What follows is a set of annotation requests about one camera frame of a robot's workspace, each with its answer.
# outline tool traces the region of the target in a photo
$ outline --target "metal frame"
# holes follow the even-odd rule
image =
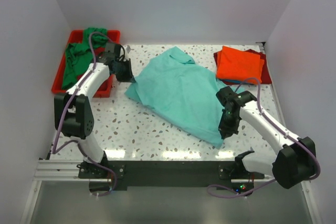
[[[264,46],[262,43],[257,43],[259,45],[260,51],[265,53]],[[285,120],[282,114],[281,106],[275,90],[274,85],[270,85],[274,102],[276,104],[277,113],[279,117],[279,122],[286,126]],[[39,160],[33,183],[27,198],[26,206],[22,214],[20,224],[30,223],[31,218],[34,213],[38,195],[41,189],[41,184],[43,181],[77,181],[77,182],[105,182],[106,179],[80,179],[78,178],[78,168],[77,164],[80,164],[82,160],[76,161],[56,161],[56,160]],[[265,176],[265,179],[255,179],[255,182],[266,182],[273,179],[272,177]],[[232,179],[232,182],[235,183],[245,183],[247,179]],[[306,199],[308,210],[312,219],[313,224],[322,224],[322,218],[315,201],[315,198],[311,192],[310,182],[302,182],[302,191]]]

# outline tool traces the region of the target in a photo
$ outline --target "teal shirt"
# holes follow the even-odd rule
[[[226,85],[177,47],[151,59],[125,95],[184,131],[219,148],[223,106],[216,93]]]

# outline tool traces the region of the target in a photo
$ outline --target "white wall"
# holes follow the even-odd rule
[[[336,0],[291,0],[266,45],[288,127],[317,145],[312,182],[325,223],[336,223]]]
[[[0,222],[12,224],[51,144],[50,88],[70,29],[56,0],[0,6]]]
[[[290,0],[57,0],[71,28],[116,28],[124,42],[266,41]]]

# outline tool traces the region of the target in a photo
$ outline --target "terrazzo surface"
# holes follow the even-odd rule
[[[124,45],[128,58],[132,60],[133,74],[137,76],[149,60],[167,49],[178,46],[194,58],[197,64],[215,72],[213,53],[221,45]],[[259,46],[230,46],[239,50]],[[93,134],[109,160],[167,161],[167,160],[233,160],[242,152],[250,150],[262,154],[274,154],[268,143],[247,122],[241,121],[239,134],[227,138],[220,149],[180,130],[166,120],[155,115],[142,104],[124,95],[129,83],[118,83],[114,77],[110,98],[94,98],[91,108],[95,120]],[[255,96],[257,87],[245,86]],[[277,120],[278,114],[272,96],[271,86],[261,87],[261,104]],[[69,138],[61,136],[60,146]],[[81,160],[82,155],[75,144],[70,144],[52,160]]]

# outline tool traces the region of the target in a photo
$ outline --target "red plastic bin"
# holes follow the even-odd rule
[[[117,30],[108,30],[107,36],[112,39],[113,42],[119,43],[120,39],[120,32]],[[73,30],[70,34],[70,37],[68,39],[68,43],[81,43],[83,40],[83,30]],[[104,48],[100,47],[95,50],[96,55],[98,55],[100,52],[104,51]],[[63,83],[63,74],[65,69],[65,53],[63,53],[61,63],[58,67],[56,77],[54,79],[54,84],[52,85],[51,91],[54,94],[57,93],[65,93],[66,90],[62,89],[62,83]],[[94,97],[110,97],[111,88],[112,88],[112,80],[113,76],[110,76],[103,84],[99,87],[97,92],[95,93]]]

